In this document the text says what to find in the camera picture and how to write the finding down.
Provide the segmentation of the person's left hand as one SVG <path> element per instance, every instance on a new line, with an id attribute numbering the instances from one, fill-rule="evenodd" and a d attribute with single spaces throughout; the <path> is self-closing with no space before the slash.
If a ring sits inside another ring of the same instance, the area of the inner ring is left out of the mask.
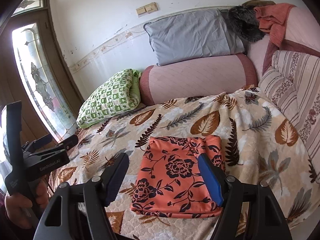
<path id="1" fill-rule="evenodd" d="M 47 184 L 43 178 L 36 188 L 36 202 L 39 204 L 41 210 L 44 210 L 49 202 Z M 31 200 L 20 193 L 15 193 L 12 196 L 7 194 L 4 203 L 8 218 L 11 222 L 22 229 L 31 229 L 33 227 L 29 218 L 23 211 L 23 209 L 32 208 L 33 204 Z"/>

